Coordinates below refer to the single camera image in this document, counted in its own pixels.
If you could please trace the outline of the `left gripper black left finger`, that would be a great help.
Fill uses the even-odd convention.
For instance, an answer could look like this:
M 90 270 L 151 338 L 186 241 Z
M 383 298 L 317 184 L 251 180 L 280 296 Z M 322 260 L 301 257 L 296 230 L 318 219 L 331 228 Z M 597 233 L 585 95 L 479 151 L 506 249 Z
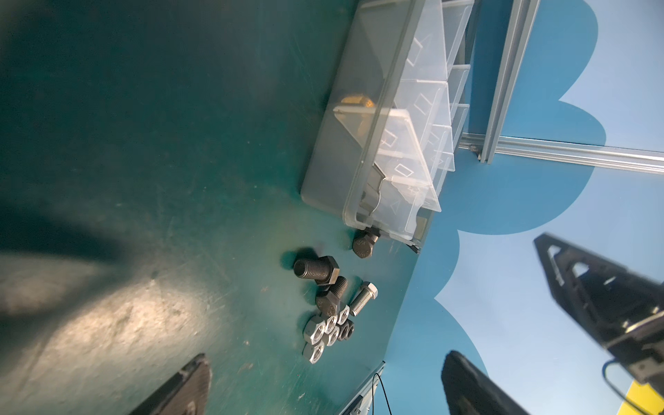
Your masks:
M 203 415 L 211 380 L 209 359 L 198 354 L 131 411 L 131 415 Z

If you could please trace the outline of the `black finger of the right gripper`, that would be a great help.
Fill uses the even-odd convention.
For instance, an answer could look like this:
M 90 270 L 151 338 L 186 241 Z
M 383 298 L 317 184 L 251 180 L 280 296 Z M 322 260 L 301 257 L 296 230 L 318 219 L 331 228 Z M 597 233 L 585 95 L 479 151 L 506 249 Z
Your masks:
M 602 347 L 610 331 L 610 289 L 643 283 L 663 286 L 551 233 L 536 237 L 534 246 L 555 302 Z

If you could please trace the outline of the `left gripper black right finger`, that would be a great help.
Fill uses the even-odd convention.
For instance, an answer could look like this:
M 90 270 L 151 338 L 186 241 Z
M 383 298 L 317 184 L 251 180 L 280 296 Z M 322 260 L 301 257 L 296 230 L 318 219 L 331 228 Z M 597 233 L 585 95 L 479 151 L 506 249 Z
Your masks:
M 456 350 L 445 357 L 441 380 L 452 415 L 528 415 L 527 411 Z

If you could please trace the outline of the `brass wing nut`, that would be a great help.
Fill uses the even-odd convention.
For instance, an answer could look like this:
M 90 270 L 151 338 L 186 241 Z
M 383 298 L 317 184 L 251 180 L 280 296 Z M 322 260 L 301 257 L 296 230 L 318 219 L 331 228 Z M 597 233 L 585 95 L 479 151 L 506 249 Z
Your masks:
M 359 105 L 359 107 L 373 108 L 375 103 L 367 95 L 354 94 L 342 98 L 343 105 Z

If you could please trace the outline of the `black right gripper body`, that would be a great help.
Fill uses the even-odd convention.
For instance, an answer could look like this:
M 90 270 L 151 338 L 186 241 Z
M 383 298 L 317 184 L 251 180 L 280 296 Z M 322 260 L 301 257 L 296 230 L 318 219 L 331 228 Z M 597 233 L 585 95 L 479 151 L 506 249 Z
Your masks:
M 610 331 L 605 349 L 642 385 L 663 394 L 663 286 L 610 289 Z

